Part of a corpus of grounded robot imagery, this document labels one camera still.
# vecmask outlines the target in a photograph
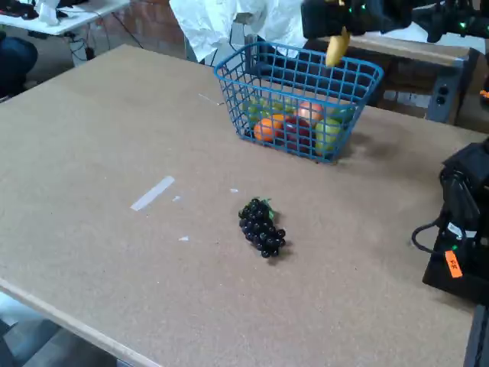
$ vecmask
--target orange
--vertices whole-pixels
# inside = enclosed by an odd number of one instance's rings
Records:
[[[285,115],[272,115],[271,118],[261,119],[253,128],[254,136],[259,141],[274,141],[275,137],[283,135]]]

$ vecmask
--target metal frame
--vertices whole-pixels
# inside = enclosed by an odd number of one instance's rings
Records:
[[[471,333],[465,351],[464,367],[489,365],[489,310],[478,305],[472,320]]]
[[[432,98],[426,111],[426,118],[446,123],[449,120],[453,103],[460,92],[457,114],[464,101],[467,88],[477,63],[478,52],[470,49],[466,60],[454,63],[452,67],[439,67],[438,77],[432,90]]]

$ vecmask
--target white desk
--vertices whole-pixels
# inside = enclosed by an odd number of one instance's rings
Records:
[[[60,36],[68,31],[76,34],[76,30],[83,25],[91,23],[97,18],[109,15],[114,11],[128,7],[130,4],[130,0],[89,0],[87,3],[75,5],[72,8],[61,8],[60,10],[65,12],[68,18],[60,19],[60,23],[55,26],[43,23],[38,18],[25,21],[22,18],[8,17],[6,15],[0,15],[0,24],[53,36]],[[70,48],[73,53],[73,63],[75,66],[82,63],[81,60],[86,57],[85,48],[80,48],[80,43],[77,42],[71,43]]]

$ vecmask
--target bunch of grapes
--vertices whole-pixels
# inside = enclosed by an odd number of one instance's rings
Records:
[[[285,231],[275,228],[271,217],[267,201],[256,198],[239,212],[241,231],[264,258],[278,256],[279,248],[285,246]]]

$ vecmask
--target tape strip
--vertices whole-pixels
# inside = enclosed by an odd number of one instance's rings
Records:
[[[149,190],[145,195],[143,195],[137,202],[131,205],[131,209],[138,212],[139,210],[146,207],[154,199],[156,199],[161,193],[163,193],[170,185],[175,182],[175,179],[171,176],[166,176],[160,181],[158,185]]]

